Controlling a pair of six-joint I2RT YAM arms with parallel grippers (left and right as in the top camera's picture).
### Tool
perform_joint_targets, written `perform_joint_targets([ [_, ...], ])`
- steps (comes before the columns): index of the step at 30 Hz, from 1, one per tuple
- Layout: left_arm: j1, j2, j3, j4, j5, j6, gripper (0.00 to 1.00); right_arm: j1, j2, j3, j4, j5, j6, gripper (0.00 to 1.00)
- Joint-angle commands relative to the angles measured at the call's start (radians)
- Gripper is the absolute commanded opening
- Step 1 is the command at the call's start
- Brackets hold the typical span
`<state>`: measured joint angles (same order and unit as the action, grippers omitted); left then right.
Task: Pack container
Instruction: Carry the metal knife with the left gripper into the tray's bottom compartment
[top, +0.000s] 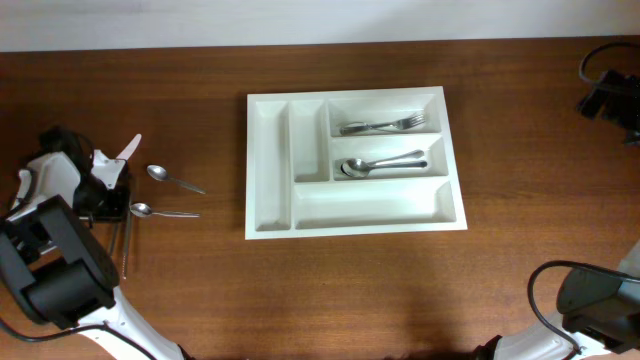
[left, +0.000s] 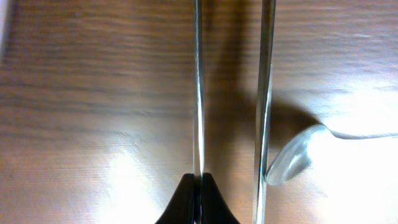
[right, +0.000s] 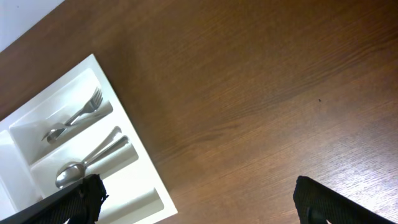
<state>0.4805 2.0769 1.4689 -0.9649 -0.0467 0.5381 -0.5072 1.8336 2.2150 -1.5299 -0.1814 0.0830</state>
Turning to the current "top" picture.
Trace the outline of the small steel teaspoon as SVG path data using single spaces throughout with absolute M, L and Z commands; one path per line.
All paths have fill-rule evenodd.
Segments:
M 133 203 L 129 206 L 130 212 L 138 217 L 146 218 L 150 216 L 162 216 L 171 218 L 199 218 L 199 213 L 178 212 L 178 211 L 156 211 L 145 203 Z
M 159 165 L 148 165 L 147 166 L 147 173 L 155 180 L 157 181 L 161 181 L 161 182 L 165 182 L 165 181 L 169 181 L 169 182 L 173 182 L 185 189 L 188 189 L 190 191 L 194 191 L 196 193 L 199 194 L 205 194 L 206 191 L 198 186 L 195 186 L 193 184 L 190 184 L 188 182 L 185 182 L 183 180 L 179 180 L 177 178 L 172 177 L 167 170 Z

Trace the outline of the steel fork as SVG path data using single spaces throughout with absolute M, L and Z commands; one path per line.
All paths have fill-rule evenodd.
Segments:
M 426 121 L 425 116 L 423 114 L 413 114 L 409 117 L 402 118 L 399 120 L 391 121 L 391 122 L 383 122 L 390 123 L 392 128 L 389 132 L 401 132 L 405 130 L 412 129 L 423 124 Z
M 352 135 L 352 134 L 372 131 L 372 130 L 389 132 L 391 128 L 392 126 L 390 123 L 368 124 L 364 122 L 353 122 L 353 123 L 348 123 L 342 126 L 339 129 L 339 133 L 342 136 L 347 136 L 347 135 Z

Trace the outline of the steel tablespoon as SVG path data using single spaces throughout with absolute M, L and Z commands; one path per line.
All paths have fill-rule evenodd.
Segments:
M 422 150 L 414 150 L 412 152 L 409 153 L 405 153 L 402 155 L 398 155 L 398 156 L 394 156 L 394 157 L 390 157 L 390 158 L 385 158 L 385 159 L 380 159 L 380 160 L 375 160 L 375 161 L 365 161 L 364 162 L 400 162 L 400 161 L 415 161 L 415 160 L 426 160 L 425 158 L 425 153 Z
M 348 159 L 344 161 L 340 170 L 343 174 L 353 178 L 365 178 L 374 170 L 395 168 L 426 168 L 426 160 L 400 161 L 400 162 L 364 162 L 361 159 Z

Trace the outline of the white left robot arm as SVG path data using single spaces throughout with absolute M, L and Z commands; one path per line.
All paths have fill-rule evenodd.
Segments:
M 64 127 L 40 134 L 1 217 L 1 281 L 27 318 L 58 330 L 29 336 L 3 323 L 7 334 L 27 343 L 81 335 L 115 359 L 188 358 L 126 299 L 124 270 L 91 232 L 96 223 L 131 228 L 128 160 L 140 141 L 135 135 L 110 158 Z

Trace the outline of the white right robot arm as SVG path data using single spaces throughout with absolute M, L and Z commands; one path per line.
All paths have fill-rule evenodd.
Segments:
M 639 144 L 639 78 L 604 72 L 579 102 L 587 118 L 600 115 L 627 131 L 624 143 Z M 542 315 L 534 285 L 547 269 L 570 270 L 559 289 L 556 311 Z M 474 349 L 471 359 L 587 359 L 639 348 L 639 246 L 634 245 L 615 270 L 567 260 L 536 268 L 527 298 L 537 322 L 515 335 L 494 337 Z

